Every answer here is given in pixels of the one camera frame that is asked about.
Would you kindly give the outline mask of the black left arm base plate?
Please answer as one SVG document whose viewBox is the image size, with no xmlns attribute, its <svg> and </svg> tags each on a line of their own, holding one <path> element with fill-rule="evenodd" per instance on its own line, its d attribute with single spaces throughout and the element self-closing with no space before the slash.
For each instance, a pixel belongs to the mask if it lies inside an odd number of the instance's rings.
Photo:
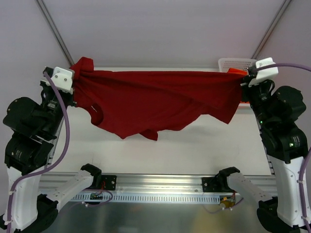
<svg viewBox="0 0 311 233">
<path fill-rule="evenodd" d="M 115 191 L 117 185 L 117 176 L 116 175 L 102 175 L 100 179 L 100 189 Z"/>
</svg>

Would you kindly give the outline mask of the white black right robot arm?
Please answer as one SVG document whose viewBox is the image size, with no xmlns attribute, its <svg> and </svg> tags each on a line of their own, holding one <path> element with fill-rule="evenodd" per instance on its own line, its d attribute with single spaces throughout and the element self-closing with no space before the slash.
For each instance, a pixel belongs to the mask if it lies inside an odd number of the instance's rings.
<svg viewBox="0 0 311 233">
<path fill-rule="evenodd" d="M 218 188 L 237 192 L 256 208 L 257 217 L 271 233 L 311 229 L 305 171 L 311 156 L 305 133 L 296 120 L 305 112 L 302 93 L 290 86 L 275 87 L 271 80 L 242 86 L 259 125 L 259 134 L 276 181 L 272 196 L 246 179 L 235 167 L 220 170 Z"/>
</svg>

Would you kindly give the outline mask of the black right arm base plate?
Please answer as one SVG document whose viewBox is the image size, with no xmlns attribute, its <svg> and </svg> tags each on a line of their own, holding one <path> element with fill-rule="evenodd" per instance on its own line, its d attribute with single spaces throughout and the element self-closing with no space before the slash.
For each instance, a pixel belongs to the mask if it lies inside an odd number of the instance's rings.
<svg viewBox="0 0 311 233">
<path fill-rule="evenodd" d="M 217 177 L 202 177 L 201 181 L 204 193 L 222 192 L 221 185 Z"/>
</svg>

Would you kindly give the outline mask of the dark red t shirt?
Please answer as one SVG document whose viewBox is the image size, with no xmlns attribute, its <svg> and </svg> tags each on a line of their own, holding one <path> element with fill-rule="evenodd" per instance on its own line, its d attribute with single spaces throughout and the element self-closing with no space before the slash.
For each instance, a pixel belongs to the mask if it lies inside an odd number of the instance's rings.
<svg viewBox="0 0 311 233">
<path fill-rule="evenodd" d="M 242 73 L 95 70 L 83 57 L 74 71 L 73 98 L 91 123 L 122 139 L 179 131 L 201 115 L 229 123 L 242 99 Z"/>
</svg>

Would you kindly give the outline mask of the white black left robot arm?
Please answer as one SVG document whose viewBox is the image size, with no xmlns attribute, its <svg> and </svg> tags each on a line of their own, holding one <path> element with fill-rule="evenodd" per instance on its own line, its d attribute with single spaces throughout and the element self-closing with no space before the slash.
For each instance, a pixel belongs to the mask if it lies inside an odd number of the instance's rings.
<svg viewBox="0 0 311 233">
<path fill-rule="evenodd" d="M 41 103 L 28 97 L 14 100 L 7 108 L 4 125 L 13 130 L 5 149 L 4 162 L 9 178 L 8 204 L 0 226 L 8 233 L 40 233 L 56 219 L 60 210 L 86 188 L 100 187 L 101 170 L 91 164 L 55 190 L 41 194 L 41 176 L 58 165 L 53 161 L 59 131 L 65 128 L 65 145 L 70 140 L 67 108 L 74 106 L 74 71 L 47 67 L 41 80 Z"/>
</svg>

